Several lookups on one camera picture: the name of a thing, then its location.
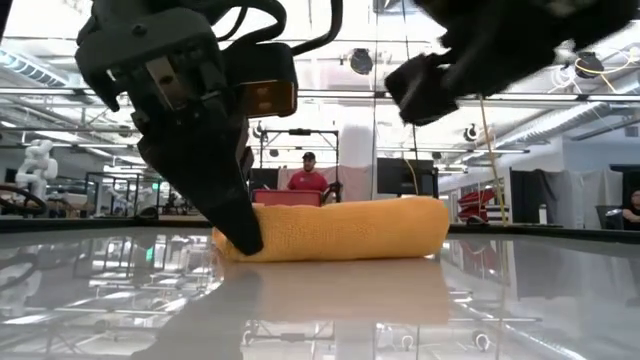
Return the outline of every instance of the glossy white tabletop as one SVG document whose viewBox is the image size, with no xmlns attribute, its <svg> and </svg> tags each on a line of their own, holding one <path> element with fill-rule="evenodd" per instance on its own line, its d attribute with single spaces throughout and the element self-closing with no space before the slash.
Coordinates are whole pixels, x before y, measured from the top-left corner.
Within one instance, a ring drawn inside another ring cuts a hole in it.
<svg viewBox="0 0 640 360">
<path fill-rule="evenodd" d="M 3 235 L 0 359 L 637 359 L 640 248 L 229 264 L 199 229 Z"/>
</svg>

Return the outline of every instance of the red shirt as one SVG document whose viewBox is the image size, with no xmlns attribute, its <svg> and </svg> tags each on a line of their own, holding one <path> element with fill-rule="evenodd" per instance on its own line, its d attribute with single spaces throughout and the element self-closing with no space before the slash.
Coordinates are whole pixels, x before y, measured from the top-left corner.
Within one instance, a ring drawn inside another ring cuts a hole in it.
<svg viewBox="0 0 640 360">
<path fill-rule="evenodd" d="M 329 184 L 327 183 L 327 179 L 324 176 L 318 174 L 317 172 L 306 172 L 299 171 L 291 177 L 289 180 L 289 185 L 287 185 L 289 190 L 311 190 L 311 191 L 320 191 L 325 192 L 327 188 L 329 188 Z"/>
</svg>

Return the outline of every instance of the yellow cloth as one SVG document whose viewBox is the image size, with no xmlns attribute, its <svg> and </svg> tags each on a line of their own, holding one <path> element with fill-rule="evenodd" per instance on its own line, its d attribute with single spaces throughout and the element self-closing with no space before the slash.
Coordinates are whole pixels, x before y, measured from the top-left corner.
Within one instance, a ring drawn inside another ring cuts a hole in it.
<svg viewBox="0 0 640 360">
<path fill-rule="evenodd" d="M 449 230 L 447 209 L 430 197 L 263 206 L 255 212 L 264 249 L 244 256 L 214 229 L 222 256 L 243 262 L 422 257 L 438 252 Z"/>
</svg>

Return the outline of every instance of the person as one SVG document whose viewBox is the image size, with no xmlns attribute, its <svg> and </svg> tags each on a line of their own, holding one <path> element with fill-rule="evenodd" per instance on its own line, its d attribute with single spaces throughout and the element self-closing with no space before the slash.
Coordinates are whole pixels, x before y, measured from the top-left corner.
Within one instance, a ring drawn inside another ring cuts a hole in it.
<svg viewBox="0 0 640 360">
<path fill-rule="evenodd" d="M 329 188 L 327 179 L 315 171 L 316 155 L 307 152 L 302 156 L 303 169 L 291 177 L 287 188 L 289 190 L 311 190 L 324 193 Z"/>
<path fill-rule="evenodd" d="M 640 231 L 640 189 L 631 193 L 629 205 L 623 206 L 624 229 Z"/>
</svg>

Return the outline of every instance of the monitor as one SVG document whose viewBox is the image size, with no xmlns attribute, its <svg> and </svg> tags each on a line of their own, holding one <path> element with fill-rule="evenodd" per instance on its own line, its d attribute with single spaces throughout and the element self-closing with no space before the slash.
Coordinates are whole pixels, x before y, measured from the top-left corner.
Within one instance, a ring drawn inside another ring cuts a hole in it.
<svg viewBox="0 0 640 360">
<path fill-rule="evenodd" d="M 431 195 L 438 197 L 438 172 L 431 160 L 409 160 L 413 173 L 404 159 L 378 158 L 378 193 L 396 195 Z"/>
</svg>

